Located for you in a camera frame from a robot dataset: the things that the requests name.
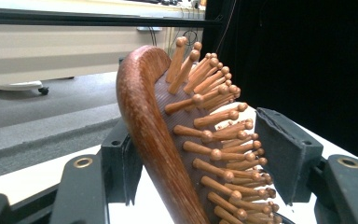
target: gray floor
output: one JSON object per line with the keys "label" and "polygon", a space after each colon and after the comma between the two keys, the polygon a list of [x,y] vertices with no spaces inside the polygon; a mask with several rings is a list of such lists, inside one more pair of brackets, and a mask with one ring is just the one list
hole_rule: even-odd
{"label": "gray floor", "polygon": [[99,145],[120,117],[115,74],[43,85],[48,95],[0,91],[0,175]]}

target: black backdrop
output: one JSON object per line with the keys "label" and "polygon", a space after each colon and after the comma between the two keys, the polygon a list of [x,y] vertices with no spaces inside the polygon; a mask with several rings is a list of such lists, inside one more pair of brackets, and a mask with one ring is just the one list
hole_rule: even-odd
{"label": "black backdrop", "polygon": [[234,2],[218,51],[241,100],[358,156],[358,1]]}

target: hairbrush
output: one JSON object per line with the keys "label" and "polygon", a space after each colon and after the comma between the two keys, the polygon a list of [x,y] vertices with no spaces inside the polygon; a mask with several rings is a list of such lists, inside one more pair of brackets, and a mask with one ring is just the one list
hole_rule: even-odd
{"label": "hairbrush", "polygon": [[117,72],[117,102],[131,139],[175,223],[280,223],[276,191],[241,89],[217,55],[200,58],[186,38],[170,57],[152,46],[130,53]]}

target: curved wooden edge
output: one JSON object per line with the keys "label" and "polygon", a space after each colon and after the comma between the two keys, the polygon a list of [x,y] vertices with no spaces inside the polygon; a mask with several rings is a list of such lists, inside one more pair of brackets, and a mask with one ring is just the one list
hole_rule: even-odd
{"label": "curved wooden edge", "polygon": [[117,72],[117,102],[132,141],[173,221],[209,223],[158,111],[154,84],[170,62],[162,49],[151,46],[129,54]]}

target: caster wheel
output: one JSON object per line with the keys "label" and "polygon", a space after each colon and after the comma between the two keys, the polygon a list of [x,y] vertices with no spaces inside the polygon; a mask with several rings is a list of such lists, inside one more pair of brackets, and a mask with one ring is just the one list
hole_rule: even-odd
{"label": "caster wheel", "polygon": [[42,93],[43,95],[47,95],[48,94],[48,87],[43,87],[38,89],[40,93]]}

